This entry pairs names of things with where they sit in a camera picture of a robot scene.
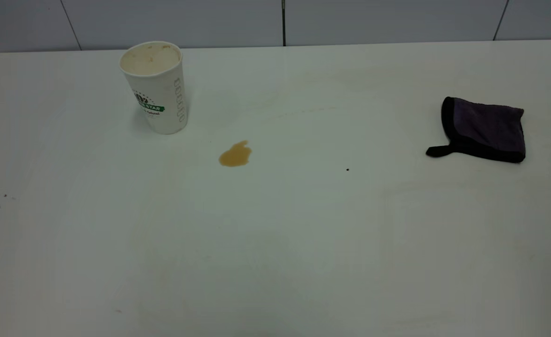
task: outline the cup rim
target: cup rim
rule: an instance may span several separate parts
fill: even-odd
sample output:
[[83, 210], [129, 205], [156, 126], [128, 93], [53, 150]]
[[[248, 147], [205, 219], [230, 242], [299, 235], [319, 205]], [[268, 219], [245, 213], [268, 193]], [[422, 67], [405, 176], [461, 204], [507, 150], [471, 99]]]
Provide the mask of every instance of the cup rim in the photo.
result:
[[[133, 50], [133, 49], [136, 49], [138, 47], [141, 47], [143, 45], [148, 45], [148, 44], [156, 44], [156, 43], [164, 43], [164, 44], [168, 44], [172, 47], [175, 48], [175, 50], [178, 52], [178, 54], [180, 55], [180, 59], [178, 60], [178, 62], [176, 64], [174, 64], [172, 67], [160, 72], [160, 73], [156, 73], [156, 74], [152, 74], [152, 75], [138, 75], [138, 74], [133, 74], [133, 73], [130, 73], [129, 71], [126, 71], [124, 70], [124, 68], [122, 68], [122, 59], [124, 59], [124, 56], [126, 56], [126, 54]], [[118, 60], [117, 62], [117, 65], [120, 67], [120, 70], [122, 71], [122, 73], [128, 75], [128, 76], [132, 76], [132, 77], [139, 77], [141, 79], [148, 79], [148, 78], [151, 78], [151, 77], [158, 77], [160, 75], [163, 75], [165, 73], [167, 73], [168, 71], [170, 70], [173, 70], [175, 68], [177, 68], [177, 66], [179, 66], [180, 64], [182, 64], [182, 60], [184, 59], [184, 55], [182, 55], [182, 50], [175, 44], [171, 43], [171, 42], [166, 42], [166, 41], [147, 41], [147, 42], [143, 42], [143, 43], [139, 43], [137, 45], [133, 45], [132, 47], [128, 48], [127, 51], [124, 51], [124, 53], [122, 54], [122, 56], [120, 57], [120, 59]]]

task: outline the brown liquid stain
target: brown liquid stain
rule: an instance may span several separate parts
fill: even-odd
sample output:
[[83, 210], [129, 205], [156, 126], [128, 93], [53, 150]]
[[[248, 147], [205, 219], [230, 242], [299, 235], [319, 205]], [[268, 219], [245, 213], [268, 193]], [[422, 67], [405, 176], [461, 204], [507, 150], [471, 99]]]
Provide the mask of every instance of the brown liquid stain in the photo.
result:
[[245, 147], [248, 144], [247, 140], [232, 145], [232, 147], [219, 156], [219, 163], [223, 166], [235, 167], [248, 164], [248, 156], [252, 150]]

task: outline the cup logo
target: cup logo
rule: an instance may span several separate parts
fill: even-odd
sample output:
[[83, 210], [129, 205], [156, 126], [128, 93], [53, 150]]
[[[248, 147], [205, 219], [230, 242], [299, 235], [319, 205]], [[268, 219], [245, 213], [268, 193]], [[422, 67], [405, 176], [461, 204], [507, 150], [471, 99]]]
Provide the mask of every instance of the cup logo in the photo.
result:
[[155, 102], [151, 100], [147, 95], [142, 94], [136, 90], [132, 90], [134, 92], [134, 96], [136, 97], [138, 104], [140, 104], [141, 107], [143, 107], [146, 111], [146, 113], [149, 113], [150, 115], [160, 115], [160, 111], [164, 111], [165, 107], [162, 107], [161, 105], [155, 105]]

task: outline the tile grout line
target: tile grout line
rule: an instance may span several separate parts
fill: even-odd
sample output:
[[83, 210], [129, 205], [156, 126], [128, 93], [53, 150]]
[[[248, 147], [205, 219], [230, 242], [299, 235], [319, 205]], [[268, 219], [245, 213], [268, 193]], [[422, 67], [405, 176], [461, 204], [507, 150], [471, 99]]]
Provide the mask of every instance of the tile grout line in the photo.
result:
[[72, 34], [74, 34], [74, 38], [76, 39], [76, 43], [78, 44], [78, 49], [82, 50], [82, 47], [80, 46], [80, 42], [78, 41], [78, 36], [76, 36], [76, 32], [74, 31], [74, 26], [72, 26], [72, 21], [70, 21], [70, 17], [68, 16], [68, 11], [65, 10], [64, 0], [59, 0], [59, 2], [61, 2], [61, 7], [64, 8], [65, 16], [68, 18], [68, 23], [70, 24], [70, 28], [72, 28]]
[[286, 0], [282, 0], [282, 45], [286, 47]]
[[500, 30], [500, 25], [502, 25], [502, 19], [504, 19], [504, 13], [506, 13], [506, 8], [508, 7], [508, 3], [510, 0], [506, 0], [506, 4], [504, 4], [504, 10], [502, 11], [502, 15], [500, 15], [500, 22], [498, 22], [498, 27], [496, 27], [496, 32], [494, 33], [494, 38], [492, 41], [496, 41], [496, 36], [498, 36], [498, 31]]

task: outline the microfiber towel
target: microfiber towel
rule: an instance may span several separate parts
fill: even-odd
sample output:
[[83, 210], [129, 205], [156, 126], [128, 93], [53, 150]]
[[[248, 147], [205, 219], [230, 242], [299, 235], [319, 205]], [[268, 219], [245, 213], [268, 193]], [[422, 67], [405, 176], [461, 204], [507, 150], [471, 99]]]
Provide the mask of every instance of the microfiber towel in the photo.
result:
[[461, 152], [490, 160], [522, 162], [522, 116], [523, 109], [447, 97], [442, 103], [442, 126], [450, 143], [430, 147], [426, 154], [441, 157]]

